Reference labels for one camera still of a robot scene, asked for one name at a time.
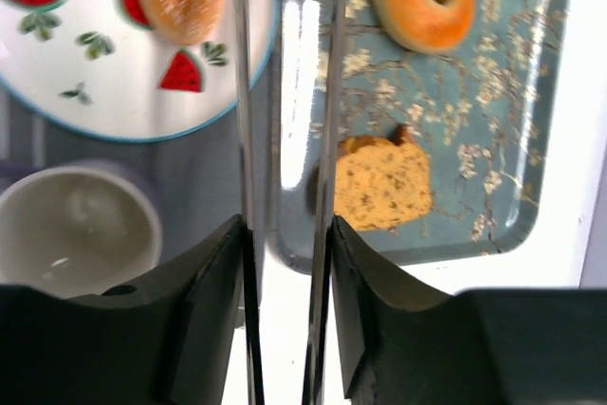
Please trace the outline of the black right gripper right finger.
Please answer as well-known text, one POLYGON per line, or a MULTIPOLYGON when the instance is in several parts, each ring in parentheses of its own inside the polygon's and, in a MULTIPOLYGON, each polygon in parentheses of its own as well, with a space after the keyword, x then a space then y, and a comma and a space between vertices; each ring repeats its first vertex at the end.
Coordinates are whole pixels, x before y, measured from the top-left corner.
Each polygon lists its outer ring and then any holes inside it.
POLYGON ((344 396, 355 404, 602 404, 602 289, 446 294, 331 228, 344 396))

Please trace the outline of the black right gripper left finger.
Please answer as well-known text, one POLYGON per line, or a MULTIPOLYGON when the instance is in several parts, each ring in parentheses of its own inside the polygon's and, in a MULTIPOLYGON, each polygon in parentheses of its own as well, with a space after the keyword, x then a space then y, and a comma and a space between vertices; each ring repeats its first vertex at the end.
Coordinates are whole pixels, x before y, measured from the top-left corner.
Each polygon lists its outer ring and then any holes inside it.
POLYGON ((218 404, 242 286, 244 223, 101 295, 1 289, 5 404, 218 404))

